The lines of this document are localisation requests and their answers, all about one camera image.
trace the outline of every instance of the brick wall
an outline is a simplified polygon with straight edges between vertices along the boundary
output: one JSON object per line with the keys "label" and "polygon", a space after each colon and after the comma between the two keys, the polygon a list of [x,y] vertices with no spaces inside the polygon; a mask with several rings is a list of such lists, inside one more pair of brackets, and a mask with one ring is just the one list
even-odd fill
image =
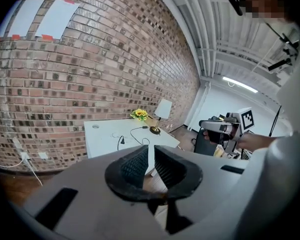
{"label": "brick wall", "polygon": [[74,0],[81,5],[62,38],[46,41],[34,34],[53,1],[26,37],[0,39],[0,165],[17,164],[23,151],[38,171],[66,168],[87,158],[84,121],[152,114],[161,98],[173,102],[161,126],[183,124],[199,78],[161,0]]}

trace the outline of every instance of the wooden floor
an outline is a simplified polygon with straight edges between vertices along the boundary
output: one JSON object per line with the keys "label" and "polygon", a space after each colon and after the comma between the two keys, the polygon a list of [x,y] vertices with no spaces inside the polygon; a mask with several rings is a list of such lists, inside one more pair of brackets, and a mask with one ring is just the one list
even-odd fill
{"label": "wooden floor", "polygon": [[195,140],[192,143],[192,139],[196,139],[197,133],[193,131],[187,130],[185,126],[182,126],[178,128],[177,130],[171,132],[171,134],[176,138],[178,141],[180,141],[179,147],[184,149],[185,151],[191,151],[194,150]]}
{"label": "wooden floor", "polygon": [[[192,138],[196,138],[196,133],[188,131],[184,126],[178,128],[171,133],[174,137],[180,141],[179,147],[186,151],[193,151],[194,145],[191,142]],[[40,180],[44,184],[53,176],[39,176]],[[36,189],[41,187],[39,181],[33,176],[17,176],[0,173],[0,182],[6,192],[7,198],[15,204],[22,205],[25,199]],[[158,176],[155,177],[146,176],[144,180],[144,189],[151,192],[165,192],[167,191],[162,180]]]}

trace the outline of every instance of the white lampshade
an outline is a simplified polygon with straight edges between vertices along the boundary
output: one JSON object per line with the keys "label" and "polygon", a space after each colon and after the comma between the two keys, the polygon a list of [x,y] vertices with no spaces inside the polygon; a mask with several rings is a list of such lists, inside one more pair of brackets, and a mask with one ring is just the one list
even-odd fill
{"label": "white lampshade", "polygon": [[160,118],[168,119],[170,116],[171,107],[172,107],[172,102],[163,98],[161,99],[154,114]]}

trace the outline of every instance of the person's arm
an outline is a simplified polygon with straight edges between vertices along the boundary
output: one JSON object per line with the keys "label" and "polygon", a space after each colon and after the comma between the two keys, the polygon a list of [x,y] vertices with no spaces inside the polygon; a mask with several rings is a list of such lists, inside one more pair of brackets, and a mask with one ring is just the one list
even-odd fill
{"label": "person's arm", "polygon": [[[210,139],[207,130],[204,131],[203,134],[206,140]],[[242,148],[254,152],[257,149],[261,149],[265,147],[268,148],[274,140],[276,140],[276,137],[267,137],[263,135],[246,132],[238,141],[237,147],[240,149]]]}

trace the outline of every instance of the white table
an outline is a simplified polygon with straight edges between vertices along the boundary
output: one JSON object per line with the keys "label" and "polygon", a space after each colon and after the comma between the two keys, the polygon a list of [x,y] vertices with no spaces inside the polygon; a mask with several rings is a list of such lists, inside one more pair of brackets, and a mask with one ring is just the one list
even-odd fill
{"label": "white table", "polygon": [[[84,122],[85,142],[88,158],[117,151],[119,138],[124,136],[125,144],[119,144],[119,150],[127,149],[140,144],[131,136],[130,131],[134,128],[148,126],[146,123],[135,119],[102,120]],[[149,167],[147,173],[154,168],[154,145],[166,145],[176,148],[180,143],[177,139],[163,131],[160,135],[150,132],[150,129],[136,129],[132,131],[133,136],[142,143],[143,138],[150,141],[149,144]]]}

